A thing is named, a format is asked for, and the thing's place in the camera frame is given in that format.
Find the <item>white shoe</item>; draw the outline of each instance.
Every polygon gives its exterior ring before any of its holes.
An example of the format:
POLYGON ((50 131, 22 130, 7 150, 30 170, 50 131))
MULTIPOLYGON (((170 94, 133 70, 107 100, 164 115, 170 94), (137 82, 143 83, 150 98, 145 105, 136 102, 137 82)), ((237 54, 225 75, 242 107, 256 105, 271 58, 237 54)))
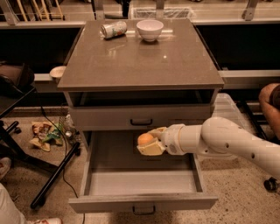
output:
POLYGON ((9 157, 0 158, 0 180, 7 174, 11 168, 11 159, 9 157))
POLYGON ((62 224, 62 220, 59 218, 51 218, 45 220, 28 220, 27 224, 62 224))

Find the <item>drawer handle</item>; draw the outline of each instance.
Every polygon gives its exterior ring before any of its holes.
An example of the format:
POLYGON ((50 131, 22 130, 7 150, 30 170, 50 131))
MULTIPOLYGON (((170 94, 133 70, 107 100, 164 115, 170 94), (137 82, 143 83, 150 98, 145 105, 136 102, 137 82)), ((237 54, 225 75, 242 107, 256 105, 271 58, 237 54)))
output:
POLYGON ((149 213, 137 213, 135 211, 135 207, 134 206, 132 207, 132 211, 133 211, 133 214, 135 214, 135 215, 152 215, 152 214, 154 214, 156 212, 156 207, 153 206, 152 207, 152 212, 149 212, 149 213))
POLYGON ((147 125, 151 125, 152 124, 152 119, 150 119, 149 121, 144 122, 143 120, 133 120, 130 119, 130 124, 133 126, 147 126, 147 125))

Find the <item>soda can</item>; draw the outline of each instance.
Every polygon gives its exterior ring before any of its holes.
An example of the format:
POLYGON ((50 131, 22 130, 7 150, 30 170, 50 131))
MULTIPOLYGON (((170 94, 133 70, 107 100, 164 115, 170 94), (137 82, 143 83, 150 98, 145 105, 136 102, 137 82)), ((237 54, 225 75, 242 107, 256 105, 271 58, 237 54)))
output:
POLYGON ((105 39, 110 39, 116 36, 123 35, 127 31, 127 25, 123 21, 115 22, 112 24, 103 24, 101 32, 105 39))

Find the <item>white bowl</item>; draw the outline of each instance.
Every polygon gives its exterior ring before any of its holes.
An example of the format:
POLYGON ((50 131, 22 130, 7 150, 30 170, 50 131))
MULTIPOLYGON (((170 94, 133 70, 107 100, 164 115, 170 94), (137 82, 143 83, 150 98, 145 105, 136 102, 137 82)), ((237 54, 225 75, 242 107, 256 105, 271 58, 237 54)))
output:
POLYGON ((136 24, 140 36, 148 41, 154 41, 161 34, 164 24, 155 19, 145 19, 136 24))

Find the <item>drawer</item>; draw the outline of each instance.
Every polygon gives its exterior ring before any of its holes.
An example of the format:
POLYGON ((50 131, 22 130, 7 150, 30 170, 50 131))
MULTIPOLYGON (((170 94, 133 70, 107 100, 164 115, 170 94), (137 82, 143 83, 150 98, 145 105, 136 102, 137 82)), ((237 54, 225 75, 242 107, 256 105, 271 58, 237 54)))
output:
POLYGON ((139 130, 92 134, 76 213, 210 209, 217 197, 205 192, 200 164, 193 154, 141 155, 139 130))
POLYGON ((206 120, 211 111, 210 104, 69 109, 77 130, 145 130, 181 120, 206 120))

